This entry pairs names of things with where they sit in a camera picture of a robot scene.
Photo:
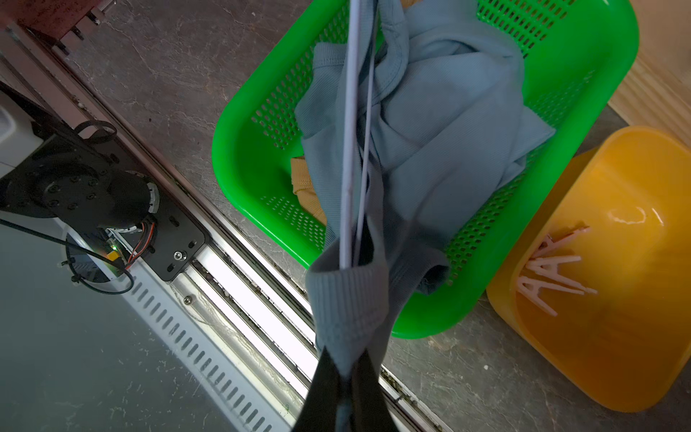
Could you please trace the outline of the blue wire hanger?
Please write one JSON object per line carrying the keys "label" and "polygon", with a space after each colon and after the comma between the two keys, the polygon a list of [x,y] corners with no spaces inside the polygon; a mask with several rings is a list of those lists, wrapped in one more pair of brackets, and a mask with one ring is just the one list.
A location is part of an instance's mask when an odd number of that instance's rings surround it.
{"label": "blue wire hanger", "polygon": [[349,21],[347,55],[345,56],[345,93],[344,93],[344,121],[343,121],[343,164],[341,178],[340,224],[339,224],[339,255],[340,270],[351,268],[353,261],[353,191],[354,191],[354,156],[356,156],[356,125],[358,118],[359,98],[359,65],[361,51],[361,20],[363,17],[363,2],[349,2]]}

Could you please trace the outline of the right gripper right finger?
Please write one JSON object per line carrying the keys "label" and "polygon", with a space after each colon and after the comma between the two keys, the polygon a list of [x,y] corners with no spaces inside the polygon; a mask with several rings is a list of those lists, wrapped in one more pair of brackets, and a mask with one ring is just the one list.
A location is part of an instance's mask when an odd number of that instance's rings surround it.
{"label": "right gripper right finger", "polygon": [[357,432],[398,432],[388,410],[379,376],[367,351],[358,358],[351,374],[352,424]]}

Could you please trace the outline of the white clothespin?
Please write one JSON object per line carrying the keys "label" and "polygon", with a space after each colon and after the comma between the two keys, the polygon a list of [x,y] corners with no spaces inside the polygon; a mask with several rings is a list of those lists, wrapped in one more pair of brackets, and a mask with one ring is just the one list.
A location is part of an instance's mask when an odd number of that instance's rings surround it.
{"label": "white clothespin", "polygon": [[518,290],[518,293],[521,293],[523,297],[527,298],[541,311],[552,317],[556,317],[558,315],[557,311],[554,311],[551,306],[540,298],[540,292],[542,289],[560,291],[560,285],[548,283],[538,279],[532,279],[527,276],[520,276],[518,277],[518,280],[516,280],[516,289]]}
{"label": "white clothespin", "polygon": [[544,276],[554,282],[580,290],[583,293],[598,294],[599,292],[597,290],[584,286],[583,284],[560,274],[559,265],[579,261],[581,261],[580,256],[537,257],[530,259],[525,265],[525,268],[532,271],[536,275]]}

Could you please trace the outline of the grey-blue tank top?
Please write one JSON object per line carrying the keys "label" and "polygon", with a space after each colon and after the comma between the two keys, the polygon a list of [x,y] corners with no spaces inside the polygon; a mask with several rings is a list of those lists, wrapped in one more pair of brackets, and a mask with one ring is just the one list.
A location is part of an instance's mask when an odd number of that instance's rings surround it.
{"label": "grey-blue tank top", "polygon": [[524,59],[477,17],[474,1],[365,1],[357,61],[354,180],[369,158],[360,261],[339,265],[347,48],[320,43],[295,117],[320,206],[323,253],[306,288],[320,349],[349,376],[360,356],[381,365],[414,292],[451,273],[446,247],[525,167],[554,130],[524,104]]}

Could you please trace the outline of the brown tank top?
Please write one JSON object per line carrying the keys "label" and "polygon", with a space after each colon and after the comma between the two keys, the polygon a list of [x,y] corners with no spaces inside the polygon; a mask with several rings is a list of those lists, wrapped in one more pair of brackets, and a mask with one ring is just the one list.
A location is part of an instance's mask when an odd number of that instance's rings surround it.
{"label": "brown tank top", "polygon": [[321,224],[326,225],[327,217],[311,182],[305,158],[292,158],[291,170],[293,193],[297,196],[301,207]]}

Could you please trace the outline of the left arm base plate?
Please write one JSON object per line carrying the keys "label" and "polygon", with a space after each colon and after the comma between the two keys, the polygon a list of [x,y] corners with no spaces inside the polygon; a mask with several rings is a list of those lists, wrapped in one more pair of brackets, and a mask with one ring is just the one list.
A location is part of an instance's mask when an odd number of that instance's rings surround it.
{"label": "left arm base plate", "polygon": [[106,235],[130,246],[171,282],[209,239],[151,173],[126,153],[111,122],[71,126],[7,84],[1,86],[1,209],[59,219],[104,248]]}

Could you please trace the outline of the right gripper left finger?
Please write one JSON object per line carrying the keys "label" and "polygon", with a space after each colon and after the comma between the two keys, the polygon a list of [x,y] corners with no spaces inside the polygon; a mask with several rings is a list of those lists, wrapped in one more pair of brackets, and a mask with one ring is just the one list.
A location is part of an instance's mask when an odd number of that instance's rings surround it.
{"label": "right gripper left finger", "polygon": [[340,385],[341,375],[329,351],[324,349],[292,432],[334,432]]}

